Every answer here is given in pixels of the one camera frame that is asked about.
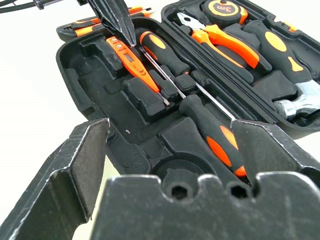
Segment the tool kit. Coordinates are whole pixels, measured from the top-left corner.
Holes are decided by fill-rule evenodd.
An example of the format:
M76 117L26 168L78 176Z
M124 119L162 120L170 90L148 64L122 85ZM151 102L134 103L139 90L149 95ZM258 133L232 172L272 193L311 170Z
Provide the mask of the tool kit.
M46 178L37 184L35 178L28 192L43 185L36 193L43 196L48 184L57 188L64 181L68 190L60 193L68 198L78 195L63 209L59 206L64 201L55 199L52 211L67 215L66 220L52 219L61 223L58 229L72 218L78 221L64 228L66 239L92 215L98 194L93 181L101 181L104 151L121 175L140 176L107 183L92 239L143 239L142 232L163 239L166 233L158 234L155 226L142 230L133 224L148 219L141 224L146 226L150 216L186 226L193 225L187 222L194 218L194 229L182 225L172 229L166 223L167 233L176 233L176 239L302 239L298 237L302 233L305 239L316 239L313 224L296 224L295 235L293 223L286 220L295 214L297 219L318 221L319 214L312 209L293 213L291 208L307 199L314 206L320 204L320 163L286 132L301 137L320 131L320 43L288 23L275 22L276 16L248 0L180 0L162 9L162 22L148 18L151 8L127 10L120 4L110 13L113 2L88 0L96 16L56 30L66 42L56 55L58 67L76 107L89 120L75 129L81 129L83 141L90 131L95 134L80 160L69 159L69 153L81 150L78 145L76 150L66 148L73 146L70 139L46 160L71 161L60 169L70 171L68 177L46 175L45 163L39 175ZM103 129L103 136L93 129ZM76 130L70 135L77 141L79 136ZM84 159L90 159L93 149L96 155L90 165ZM77 168L71 167L78 161ZM94 175L92 182L85 180L89 175ZM301 202L290 201L301 192ZM31 199L27 191L23 198ZM177 202L191 198L191 210ZM254 201L242 201L250 198ZM33 211L30 206L35 220L42 202L32 200L39 204ZM222 202L226 211L220 208ZM268 215L271 209L274 215ZM119 217L114 211L120 211ZM32 236L34 232L18 223L26 217L12 212L7 226L16 221L20 237ZM262 231L266 221L259 215L266 216L265 229L273 229L273 235ZM284 216L287 219L278 224ZM220 225L212 229L208 223L215 217L231 231L219 231ZM42 221L40 217L30 224ZM42 227L51 231L49 225ZM216 231L212 236L219 237L204 235L206 231Z

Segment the white background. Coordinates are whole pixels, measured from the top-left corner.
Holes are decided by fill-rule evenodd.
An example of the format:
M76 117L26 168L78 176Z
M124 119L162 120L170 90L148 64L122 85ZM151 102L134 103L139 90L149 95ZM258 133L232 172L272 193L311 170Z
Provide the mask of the white background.
M172 0L127 0L128 7L152 7L160 20ZM319 1L253 2L320 41ZM88 5L64 0L0 14L0 224L15 206L46 158L86 121L61 77L56 52L64 43L58 26L93 16ZM297 142L320 160L319 133Z

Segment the black plastic case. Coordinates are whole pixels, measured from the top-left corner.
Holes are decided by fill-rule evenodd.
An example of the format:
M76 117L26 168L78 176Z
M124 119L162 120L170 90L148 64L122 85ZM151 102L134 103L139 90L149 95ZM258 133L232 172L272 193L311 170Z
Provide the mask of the black plastic case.
M301 127L280 117L268 99L215 60L175 23L179 8L201 2L181 0L166 6L162 10L163 23L145 17L132 21L135 28L147 29L166 40L179 58L191 66L191 77L236 118L277 124L300 136L319 131L320 127ZM294 49L302 62L311 62L312 75L319 82L320 44L317 41L299 30L290 32L288 26L273 21L274 15L250 1L233 2L247 9L250 19L262 19ZM163 180L168 169L183 168L186 176L194 180L203 173L212 173L224 184L230 179L238 181L210 151L191 118L178 111L181 99L176 90L151 70L149 62L143 62L161 86L162 95L171 101L169 106L164 106L159 96L124 68L106 43L106 38L111 36L103 29L72 39L59 49L56 59L78 110L88 120L110 118L107 155L117 170L121 174L155 174ZM225 115L187 79L176 81L187 94L200 96L209 111L229 126ZM314 122L320 121L320 116L316 115L319 113L315 114Z

